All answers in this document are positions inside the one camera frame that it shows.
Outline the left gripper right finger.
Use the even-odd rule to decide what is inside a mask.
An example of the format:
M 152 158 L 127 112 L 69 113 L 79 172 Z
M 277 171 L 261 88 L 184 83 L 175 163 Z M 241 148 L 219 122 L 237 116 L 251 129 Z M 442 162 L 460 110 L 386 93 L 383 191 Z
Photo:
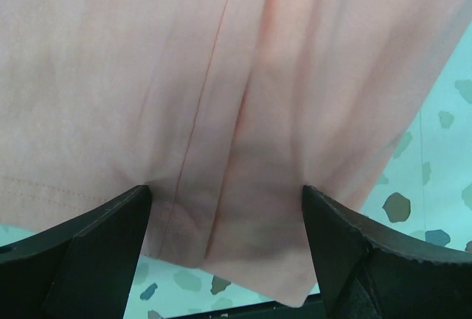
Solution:
M 402 234 L 312 186 L 302 214 L 328 318 L 470 318 L 471 254 Z

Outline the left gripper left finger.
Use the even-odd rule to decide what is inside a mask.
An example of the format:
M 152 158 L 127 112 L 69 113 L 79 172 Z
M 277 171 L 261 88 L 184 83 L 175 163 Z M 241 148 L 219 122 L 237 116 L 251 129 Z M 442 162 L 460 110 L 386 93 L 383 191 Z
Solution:
M 140 185 L 1 247 L 2 318 L 123 318 L 148 226 Z

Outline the salmon pink t shirt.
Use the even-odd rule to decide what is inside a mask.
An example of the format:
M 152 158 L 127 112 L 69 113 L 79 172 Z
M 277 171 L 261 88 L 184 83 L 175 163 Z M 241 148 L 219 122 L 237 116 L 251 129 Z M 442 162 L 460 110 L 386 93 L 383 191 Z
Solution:
M 302 187 L 361 207 L 470 22 L 471 0 L 1 0 L 1 222 L 147 184 L 145 255 L 298 307 Z

